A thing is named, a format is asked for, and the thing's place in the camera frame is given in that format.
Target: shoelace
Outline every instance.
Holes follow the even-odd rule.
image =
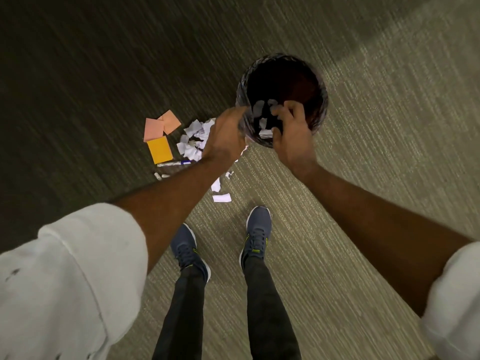
[[[194,262],[194,259],[195,259],[195,253],[189,245],[181,245],[178,248],[177,260],[180,268],[189,266]]]
[[[265,248],[265,231],[261,228],[254,228],[251,232],[251,240],[249,240],[248,250],[260,250],[260,252]]]

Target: pink sticky note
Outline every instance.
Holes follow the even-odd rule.
[[[165,134],[170,134],[174,131],[178,126],[182,123],[177,119],[177,117],[173,114],[172,110],[168,110],[165,114],[161,115],[158,118],[160,121],[163,121],[163,130]]]
[[[145,133],[143,135],[143,142],[158,139],[163,136],[164,122],[155,120],[154,118],[145,119]]]

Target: leg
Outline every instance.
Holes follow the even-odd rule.
[[[182,225],[172,240],[181,272],[152,360],[202,358],[204,292],[210,269],[196,250],[195,236]]]
[[[265,265],[271,232],[270,212],[255,207],[247,220],[247,238],[240,265],[247,282],[250,351],[258,359],[301,359],[289,315]]]

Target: forearm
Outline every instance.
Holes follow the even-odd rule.
[[[362,254],[421,316],[431,285],[465,236],[316,166],[301,180]]]
[[[134,217],[145,234],[149,272],[195,205],[228,168],[228,159],[201,159],[165,180],[114,202]]]

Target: white shirt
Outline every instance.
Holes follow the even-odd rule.
[[[0,359],[105,359],[140,310],[147,261],[139,225],[106,203],[1,254]],[[422,328],[442,360],[480,359],[480,242],[448,261]]]

